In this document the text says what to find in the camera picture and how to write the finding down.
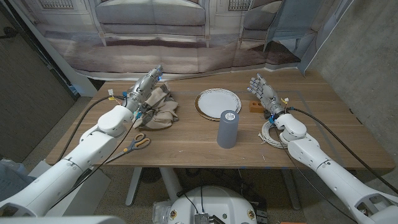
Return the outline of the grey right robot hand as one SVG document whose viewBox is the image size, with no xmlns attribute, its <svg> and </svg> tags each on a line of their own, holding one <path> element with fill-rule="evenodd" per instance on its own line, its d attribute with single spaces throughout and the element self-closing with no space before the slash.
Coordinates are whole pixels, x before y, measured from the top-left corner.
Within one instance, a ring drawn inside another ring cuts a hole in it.
<svg viewBox="0 0 398 224">
<path fill-rule="evenodd" d="M 247 90 L 255 95 L 261 101 L 261 105 L 272 115 L 285 113 L 277 93 L 261 74 L 258 73 L 256 78 L 251 78 Z"/>
</svg>

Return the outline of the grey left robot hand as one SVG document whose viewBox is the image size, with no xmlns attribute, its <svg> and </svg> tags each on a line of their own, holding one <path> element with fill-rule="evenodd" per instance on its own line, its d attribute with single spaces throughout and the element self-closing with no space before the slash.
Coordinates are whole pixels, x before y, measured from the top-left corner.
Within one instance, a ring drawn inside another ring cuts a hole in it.
<svg viewBox="0 0 398 224">
<path fill-rule="evenodd" d="M 146 75 L 138 79 L 134 86 L 127 90 L 127 98 L 125 107 L 132 113 L 137 111 L 141 105 L 150 97 L 155 84 L 163 75 L 163 67 L 157 65 Z"/>
</svg>

